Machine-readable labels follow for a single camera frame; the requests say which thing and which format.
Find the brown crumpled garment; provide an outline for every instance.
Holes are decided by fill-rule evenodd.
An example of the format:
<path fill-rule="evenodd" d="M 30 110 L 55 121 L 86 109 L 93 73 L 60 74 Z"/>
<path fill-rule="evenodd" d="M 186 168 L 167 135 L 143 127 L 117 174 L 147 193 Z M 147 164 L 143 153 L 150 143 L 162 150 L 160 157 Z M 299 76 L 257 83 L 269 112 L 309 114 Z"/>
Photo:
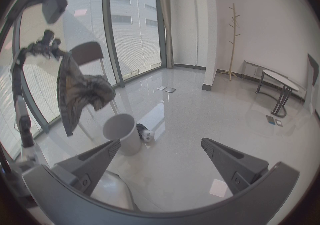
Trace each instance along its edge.
<path fill-rule="evenodd" d="M 82 108 L 91 104 L 97 111 L 115 97 L 104 76 L 83 75 L 70 53 L 62 57 L 57 78 L 57 98 L 62 124 L 67 136 L 76 128 Z"/>

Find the white tabletop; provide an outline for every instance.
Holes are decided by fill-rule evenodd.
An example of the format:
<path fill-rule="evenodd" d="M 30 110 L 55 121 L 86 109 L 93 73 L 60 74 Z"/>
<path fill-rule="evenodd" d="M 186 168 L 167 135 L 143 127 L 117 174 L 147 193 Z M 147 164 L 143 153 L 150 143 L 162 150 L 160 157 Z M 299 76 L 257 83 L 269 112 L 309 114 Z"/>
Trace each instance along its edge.
<path fill-rule="evenodd" d="M 283 77 L 282 75 L 279 75 L 275 72 L 269 71 L 269 70 L 262 70 L 266 75 L 269 75 L 270 77 L 276 79 L 278 82 L 282 83 L 283 85 L 286 85 L 290 88 L 292 88 L 295 91 L 299 91 L 299 88 L 290 80 L 287 78 Z"/>

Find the chair backrest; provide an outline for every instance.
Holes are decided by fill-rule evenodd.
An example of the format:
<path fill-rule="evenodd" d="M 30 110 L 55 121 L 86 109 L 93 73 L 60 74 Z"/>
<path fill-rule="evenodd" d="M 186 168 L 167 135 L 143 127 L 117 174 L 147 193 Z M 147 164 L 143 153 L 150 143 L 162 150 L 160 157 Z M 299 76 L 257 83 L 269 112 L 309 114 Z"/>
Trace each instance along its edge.
<path fill-rule="evenodd" d="M 71 50 L 71 55 L 78 66 L 103 58 L 102 49 L 97 42 L 87 42 L 75 46 Z"/>

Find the table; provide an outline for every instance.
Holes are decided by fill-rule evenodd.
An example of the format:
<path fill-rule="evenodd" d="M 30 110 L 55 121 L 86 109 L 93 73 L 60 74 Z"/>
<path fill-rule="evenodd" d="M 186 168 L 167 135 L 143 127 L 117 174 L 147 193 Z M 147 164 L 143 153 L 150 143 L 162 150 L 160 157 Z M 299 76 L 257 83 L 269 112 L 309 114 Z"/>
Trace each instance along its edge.
<path fill-rule="evenodd" d="M 273 96 L 265 93 L 265 92 L 260 92 L 260 88 L 261 88 L 261 85 L 262 85 L 263 78 L 264 78 L 265 74 L 267 76 L 275 79 L 279 83 L 283 84 L 283 88 L 281 90 L 281 93 L 280 93 L 280 96 L 279 96 L 278 100 L 276 98 L 274 98 Z M 279 75 L 279 74 L 277 74 L 275 72 L 263 69 L 262 70 L 261 79 L 260 79 L 260 82 L 259 82 L 259 86 L 257 88 L 256 93 L 262 93 L 262 94 L 265 94 L 265 95 L 275 99 L 277 101 L 277 104 L 274 107 L 274 110 L 271 112 L 271 114 L 283 118 L 283 117 L 285 117 L 287 115 L 287 111 L 284 108 L 284 105 L 286 104 L 286 102 L 287 102 L 287 100 L 288 100 L 288 98 L 289 98 L 289 96 L 290 96 L 290 94 L 291 94 L 291 92 L 293 90 L 294 91 L 299 91 L 299 88 L 292 81 L 288 80 L 287 78 L 285 78 L 282 75 Z M 280 111 L 281 107 L 283 108 L 283 110 L 285 112 L 284 115 L 279 115 L 279 111 Z"/>

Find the building window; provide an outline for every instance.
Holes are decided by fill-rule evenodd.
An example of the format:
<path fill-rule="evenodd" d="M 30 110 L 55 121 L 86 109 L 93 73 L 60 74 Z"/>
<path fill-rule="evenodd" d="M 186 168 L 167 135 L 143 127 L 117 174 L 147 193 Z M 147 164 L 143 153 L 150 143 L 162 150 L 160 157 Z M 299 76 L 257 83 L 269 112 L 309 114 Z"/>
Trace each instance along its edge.
<path fill-rule="evenodd" d="M 111 15 L 111 21 L 118 24 L 132 24 L 132 17 Z"/>
<path fill-rule="evenodd" d="M 121 4 L 127 4 L 130 5 L 131 4 L 131 0 L 110 0 L 114 3 L 121 3 Z"/>
<path fill-rule="evenodd" d="M 127 80 L 127 79 L 129 79 L 129 78 L 131 78 L 131 77 L 134 77 L 134 76 L 138 75 L 138 74 L 139 74 L 139 69 L 138 69 L 138 70 L 135 70 L 135 71 L 132 71 L 132 72 L 130 72 L 130 73 L 127 73 L 127 74 L 125 74 L 125 75 L 122 75 L 122 79 L 123 79 L 123 80 Z"/>
<path fill-rule="evenodd" d="M 160 66 L 161 66 L 161 62 L 156 63 L 156 64 L 153 64 L 153 65 L 150 65 L 150 68 L 151 68 L 151 69 L 154 69 L 154 68 L 160 67 Z"/>
<path fill-rule="evenodd" d="M 157 8 L 153 7 L 153 6 L 150 6 L 148 4 L 144 4 L 144 8 L 145 9 L 150 9 L 150 10 L 153 10 L 153 11 L 157 11 Z"/>
<path fill-rule="evenodd" d="M 146 26 L 158 27 L 158 21 L 146 19 Z"/>

